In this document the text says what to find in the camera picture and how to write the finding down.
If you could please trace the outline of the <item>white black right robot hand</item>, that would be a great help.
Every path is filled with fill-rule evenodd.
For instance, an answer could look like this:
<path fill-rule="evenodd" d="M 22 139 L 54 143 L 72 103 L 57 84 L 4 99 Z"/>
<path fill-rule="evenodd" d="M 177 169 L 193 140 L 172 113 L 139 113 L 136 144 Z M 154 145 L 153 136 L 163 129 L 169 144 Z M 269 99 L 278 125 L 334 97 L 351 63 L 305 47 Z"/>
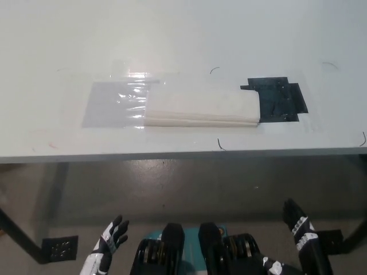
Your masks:
<path fill-rule="evenodd" d="M 283 205 L 283 221 L 295 242 L 301 269 L 266 256 L 260 256 L 260 264 L 267 274 L 333 274 L 329 258 L 321 239 L 307 214 L 292 199 Z"/>

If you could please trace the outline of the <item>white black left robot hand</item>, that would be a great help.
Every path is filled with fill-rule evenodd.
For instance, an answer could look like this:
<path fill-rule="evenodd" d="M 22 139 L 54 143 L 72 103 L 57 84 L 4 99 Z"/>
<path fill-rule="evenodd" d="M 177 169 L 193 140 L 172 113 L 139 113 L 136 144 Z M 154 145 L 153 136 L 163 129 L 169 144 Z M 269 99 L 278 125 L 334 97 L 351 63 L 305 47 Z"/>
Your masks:
<path fill-rule="evenodd" d="M 126 242 L 129 220 L 118 215 L 103 231 L 92 252 L 85 259 L 80 275 L 108 274 L 112 256 Z"/>

